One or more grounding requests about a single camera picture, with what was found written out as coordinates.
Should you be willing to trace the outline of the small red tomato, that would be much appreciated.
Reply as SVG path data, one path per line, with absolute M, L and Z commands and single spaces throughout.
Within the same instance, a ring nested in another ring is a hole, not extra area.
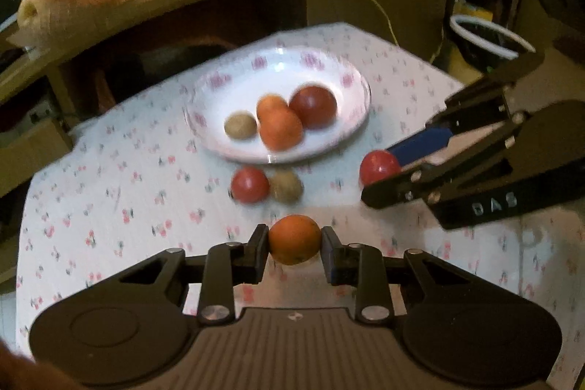
M 265 172 L 256 167 L 238 169 L 230 184 L 231 197 L 243 204 L 264 201 L 270 194 L 270 181 Z

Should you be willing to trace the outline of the wooden tv stand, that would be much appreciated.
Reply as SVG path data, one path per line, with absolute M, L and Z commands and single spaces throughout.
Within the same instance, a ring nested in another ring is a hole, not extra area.
M 345 22 L 409 52 L 437 47 L 449 0 L 129 0 L 96 31 L 34 48 L 1 73 L 1 127 L 45 95 L 67 126 L 206 59 L 276 32 Z

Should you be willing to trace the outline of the lone orange mandarin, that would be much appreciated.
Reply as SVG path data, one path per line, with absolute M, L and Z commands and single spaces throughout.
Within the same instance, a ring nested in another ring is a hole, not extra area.
M 280 95 L 277 94 L 266 94 L 262 96 L 256 106 L 256 116 L 260 123 L 266 120 L 273 111 L 280 109 L 287 109 L 287 101 Z

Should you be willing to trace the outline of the woven fruit tray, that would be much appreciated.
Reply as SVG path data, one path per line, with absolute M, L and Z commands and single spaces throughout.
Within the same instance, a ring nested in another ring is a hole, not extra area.
M 80 0 L 60 0 L 49 11 L 39 15 L 29 26 L 17 29 L 7 42 L 19 48 L 56 48 L 82 35 L 96 31 L 115 16 L 118 7 L 129 0 L 110 0 L 85 3 Z

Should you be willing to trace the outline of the black basket white rim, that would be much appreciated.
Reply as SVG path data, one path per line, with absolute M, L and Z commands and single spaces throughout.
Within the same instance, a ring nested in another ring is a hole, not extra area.
M 463 59 L 484 74 L 508 60 L 536 52 L 534 46 L 514 32 L 470 15 L 452 15 L 449 35 Z

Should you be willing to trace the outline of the white floral ceramic plate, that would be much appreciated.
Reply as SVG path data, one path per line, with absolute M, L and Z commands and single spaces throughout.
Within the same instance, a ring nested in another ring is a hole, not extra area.
M 349 140 L 370 106 L 368 81 L 346 59 L 318 49 L 273 48 L 205 73 L 185 120 L 196 142 L 222 158 L 292 163 Z

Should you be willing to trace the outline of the brown kiwi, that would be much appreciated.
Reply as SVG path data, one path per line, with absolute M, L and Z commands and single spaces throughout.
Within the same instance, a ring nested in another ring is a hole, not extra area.
M 303 183 L 292 170 L 275 173 L 269 179 L 269 182 L 272 197 L 280 203 L 295 203 L 301 199 L 305 191 Z

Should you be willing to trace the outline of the cherry print tablecloth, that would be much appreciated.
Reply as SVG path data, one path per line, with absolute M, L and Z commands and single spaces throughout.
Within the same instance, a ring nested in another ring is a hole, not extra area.
M 584 364 L 584 210 L 446 232 L 422 202 L 384 211 L 359 200 L 363 156 L 419 130 L 460 83 L 411 54 L 346 24 L 292 31 L 261 48 L 305 45 L 347 58 L 373 94 L 365 130 L 347 147 L 298 168 L 305 185 L 292 208 L 343 242 L 387 256 L 417 247 L 549 310 L 563 344 L 549 382 L 572 388 Z M 29 351 L 33 321 L 47 307 L 163 249 L 204 254 L 244 242 L 256 225 L 290 213 L 282 204 L 234 203 L 233 163 L 199 147 L 184 120 L 195 81 L 233 60 L 226 54 L 141 93 L 80 126 L 70 154 L 37 173 L 21 225 L 16 344 Z

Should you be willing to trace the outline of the large dark red tomato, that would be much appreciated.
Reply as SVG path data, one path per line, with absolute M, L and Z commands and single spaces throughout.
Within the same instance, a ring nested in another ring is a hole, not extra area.
M 302 125 L 309 130 L 329 127 L 337 116 L 337 101 L 333 93 L 320 85 L 299 88 L 288 104 Z

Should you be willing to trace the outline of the small orange mandarin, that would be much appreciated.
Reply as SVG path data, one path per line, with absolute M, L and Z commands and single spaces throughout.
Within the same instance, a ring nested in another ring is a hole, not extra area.
M 273 259 L 280 264 L 301 264 L 319 252 L 321 229 L 308 216 L 289 215 L 269 229 L 269 246 Z

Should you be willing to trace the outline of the green kiwi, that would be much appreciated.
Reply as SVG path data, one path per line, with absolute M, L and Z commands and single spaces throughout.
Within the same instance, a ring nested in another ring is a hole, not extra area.
M 232 140 L 249 140 L 258 130 L 256 118 L 249 112 L 231 114 L 224 123 L 224 132 Z

